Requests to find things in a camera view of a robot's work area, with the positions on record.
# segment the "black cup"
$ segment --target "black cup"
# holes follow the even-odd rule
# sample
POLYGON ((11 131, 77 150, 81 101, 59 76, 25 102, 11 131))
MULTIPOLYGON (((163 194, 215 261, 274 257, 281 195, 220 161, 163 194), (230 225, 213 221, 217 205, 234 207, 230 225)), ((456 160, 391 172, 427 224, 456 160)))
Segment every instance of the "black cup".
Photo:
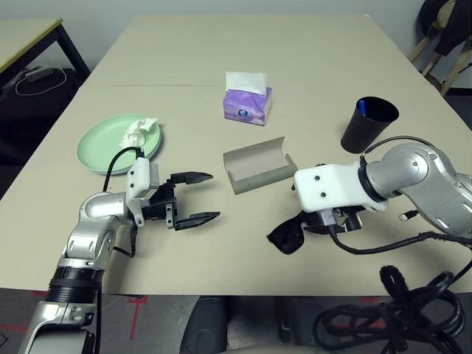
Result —
POLYGON ((362 153, 397 118, 398 110, 389 101, 363 97, 355 105, 353 118, 341 138, 341 146, 350 153, 362 153))

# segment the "black cable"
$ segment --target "black cable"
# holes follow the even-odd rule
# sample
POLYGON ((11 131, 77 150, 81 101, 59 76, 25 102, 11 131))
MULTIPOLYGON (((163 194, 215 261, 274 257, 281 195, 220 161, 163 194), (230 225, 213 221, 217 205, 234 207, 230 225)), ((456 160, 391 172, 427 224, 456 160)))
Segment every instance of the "black cable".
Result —
POLYGON ((445 271, 427 286, 411 291, 396 267, 382 267, 381 280, 392 301, 375 306, 342 305, 325 310, 313 323, 313 337, 316 343, 326 350, 343 350, 387 340, 381 354, 405 351, 408 349, 406 341, 429 343, 442 354, 462 354, 454 337, 465 326, 465 314, 459 299, 448 287, 459 279, 458 276, 463 275, 471 264, 455 277, 451 272, 445 271), (451 314, 446 320, 434 323, 421 311, 437 300, 448 303, 451 306, 451 314), (332 336, 351 339, 337 344, 324 342, 318 336, 320 324, 332 336))
POLYGON ((375 254, 375 253, 391 251, 393 249, 399 249, 400 247, 411 245, 412 243, 428 240, 429 238, 434 238, 436 240, 446 240, 446 241, 451 241, 451 242, 457 242, 457 243, 460 243, 463 246, 466 246, 466 247, 469 247, 469 248, 472 245, 472 239, 469 239, 469 238, 441 235, 441 234, 437 234, 436 232, 422 232, 418 236, 407 238, 407 239, 402 240, 402 241, 390 243, 389 245, 375 247, 373 249, 354 249, 352 247, 344 245, 338 239, 338 233, 336 232, 336 225, 331 225, 330 226, 330 236, 331 236, 331 239, 333 240, 333 242, 338 247, 340 247, 343 250, 348 251, 349 253, 352 253, 352 254, 375 254))
POLYGON ((123 253, 127 257, 133 258, 136 253, 136 236, 137 235, 138 235, 138 226, 133 221, 133 226, 131 227, 131 230, 130 230, 131 252, 128 252, 125 249, 122 249, 121 247, 117 247, 117 246, 113 247, 113 249, 115 251, 118 251, 119 253, 123 253))
POLYGON ((130 146, 130 147, 125 147, 123 150, 118 152, 114 158, 111 160, 110 165, 108 166, 108 171, 106 172, 106 177, 105 177, 105 183, 103 184, 103 192, 106 192, 108 189, 108 183, 110 181, 110 176, 111 176, 111 171, 113 171, 113 166, 115 165, 115 162, 117 159, 123 154, 126 153, 127 151, 135 151, 136 152, 136 159, 138 157, 145 157, 144 152, 140 147, 135 147, 135 146, 130 146))
POLYGON ((8 337, 7 336, 4 336, 3 334, 0 333, 0 348, 4 346, 5 343, 7 343, 8 341, 8 337))
POLYGON ((387 143, 387 142, 392 142, 394 140, 414 140, 416 142, 422 142, 425 145, 432 146, 434 145, 424 139, 417 138, 416 136, 408 136, 408 135, 400 135, 400 136, 392 136, 391 138, 387 138, 384 140, 381 140, 379 142, 376 142, 374 145, 369 146, 362 154, 361 154, 361 166, 365 167, 367 166, 367 162, 365 159, 365 155, 368 153, 372 152, 374 149, 378 148, 379 146, 387 143))
POLYGON ((102 287, 97 290, 97 326, 95 334, 94 354, 100 354, 100 342, 102 341, 102 287))
POLYGON ((467 64, 467 65, 465 66, 465 68, 462 69, 462 70, 461 70, 460 72, 458 72, 457 74, 461 74, 461 73, 464 72, 465 70, 469 69, 471 66, 472 66, 472 62, 470 62, 469 64, 467 64))

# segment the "blue pen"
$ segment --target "blue pen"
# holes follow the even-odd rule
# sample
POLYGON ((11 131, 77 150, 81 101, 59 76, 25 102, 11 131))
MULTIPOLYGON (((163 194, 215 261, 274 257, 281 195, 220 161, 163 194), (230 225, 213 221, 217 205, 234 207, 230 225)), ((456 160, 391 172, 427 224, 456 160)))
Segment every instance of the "blue pen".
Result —
POLYGON ((364 102, 364 100, 359 101, 359 107, 358 108, 359 108, 359 112, 361 112, 361 114, 363 116, 365 116, 366 115, 366 103, 364 102))

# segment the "white tissue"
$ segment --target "white tissue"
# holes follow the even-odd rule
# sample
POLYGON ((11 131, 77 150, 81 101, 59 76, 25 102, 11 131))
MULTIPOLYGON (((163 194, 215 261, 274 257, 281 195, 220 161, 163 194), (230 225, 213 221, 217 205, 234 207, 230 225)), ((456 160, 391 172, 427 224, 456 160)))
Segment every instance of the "white tissue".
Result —
POLYGON ((145 132, 148 132, 156 124, 156 121, 157 118, 144 118, 131 123, 121 142, 119 142, 119 146, 121 148, 128 148, 130 146, 140 148, 143 146, 146 143, 145 132))
POLYGON ((266 95, 267 74, 263 72, 226 72, 226 90, 266 95))

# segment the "green plate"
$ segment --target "green plate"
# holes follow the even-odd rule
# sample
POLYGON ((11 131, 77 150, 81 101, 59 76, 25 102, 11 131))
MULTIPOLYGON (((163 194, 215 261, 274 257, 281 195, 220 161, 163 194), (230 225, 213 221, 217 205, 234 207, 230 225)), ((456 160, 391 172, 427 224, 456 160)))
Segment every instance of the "green plate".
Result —
MULTIPOLYGON (((119 143, 128 127, 138 119, 147 118, 143 114, 118 114, 98 122, 90 128, 77 145, 80 163, 90 171, 106 174, 113 157, 121 151, 119 143)), ((142 146, 145 156, 151 158, 159 149, 161 130, 155 124, 149 132, 144 132, 146 142, 142 146)), ((115 162, 112 175, 126 173, 133 165, 136 154, 128 151, 115 162)))

